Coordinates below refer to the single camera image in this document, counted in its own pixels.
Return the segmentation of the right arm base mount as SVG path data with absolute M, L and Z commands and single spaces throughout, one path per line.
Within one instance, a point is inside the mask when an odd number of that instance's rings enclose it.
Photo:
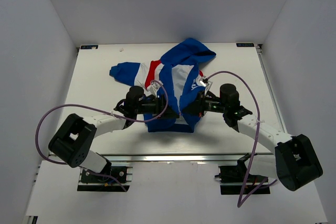
M 240 166 L 243 157 L 246 154 L 227 154 L 227 155 L 216 155 L 213 161 L 217 162 L 218 173 L 214 175 L 214 179 L 220 184 L 220 194 L 221 195 L 236 195 L 239 196 L 241 186 L 243 185 L 243 180 L 245 177 L 247 165 Z M 264 179 L 260 175 L 248 175 L 247 183 L 244 187 L 243 195 L 247 195 L 254 188 L 256 188 Z M 269 180 L 263 183 L 263 185 L 256 190 L 254 195 L 269 195 L 270 188 L 267 187 Z

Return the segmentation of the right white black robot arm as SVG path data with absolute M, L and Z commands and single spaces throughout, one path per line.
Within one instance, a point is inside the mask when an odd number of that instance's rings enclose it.
M 233 84 L 221 85 L 219 93 L 217 97 L 199 92 L 183 113 L 198 116 L 204 116 L 205 112 L 221 113 L 229 127 L 251 138 L 257 136 L 258 143 L 271 152 L 270 155 L 244 155 L 230 177 L 239 177 L 245 182 L 255 176 L 270 177 L 295 191 L 322 176 L 322 166 L 307 136 L 293 136 L 258 120 L 240 104 Z

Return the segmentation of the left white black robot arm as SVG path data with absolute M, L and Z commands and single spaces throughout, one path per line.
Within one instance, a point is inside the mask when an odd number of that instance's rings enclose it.
M 82 118 L 70 114 L 49 142 L 49 150 L 70 167 L 87 169 L 98 181 L 104 182 L 110 178 L 111 162 L 90 149 L 94 138 L 127 129 L 139 114 L 157 117 L 160 123 L 179 117 L 168 105 L 165 94 L 147 97 L 139 86 L 132 86 L 115 110 L 122 115 L 99 114 Z

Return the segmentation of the blue white red jacket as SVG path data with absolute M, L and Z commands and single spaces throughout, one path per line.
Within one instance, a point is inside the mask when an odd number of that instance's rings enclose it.
M 120 83 L 128 86 L 140 86 L 149 94 L 152 80 L 158 80 L 163 88 L 159 95 L 167 94 L 169 108 L 179 115 L 179 118 L 154 120 L 150 114 L 144 115 L 148 132 L 183 132 L 192 133 L 200 121 L 198 115 L 183 112 L 189 104 L 195 101 L 197 94 L 204 91 L 200 80 L 203 73 L 200 64 L 207 63 L 216 57 L 216 53 L 203 43 L 189 38 L 179 43 L 159 60 L 149 63 L 122 62 L 111 67 L 109 75 Z

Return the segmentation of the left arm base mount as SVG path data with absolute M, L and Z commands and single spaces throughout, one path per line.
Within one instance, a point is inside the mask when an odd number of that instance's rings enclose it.
M 97 176 L 81 169 L 77 191 L 126 193 L 131 185 L 133 167 L 128 163 L 116 163 L 110 168 L 109 176 Z

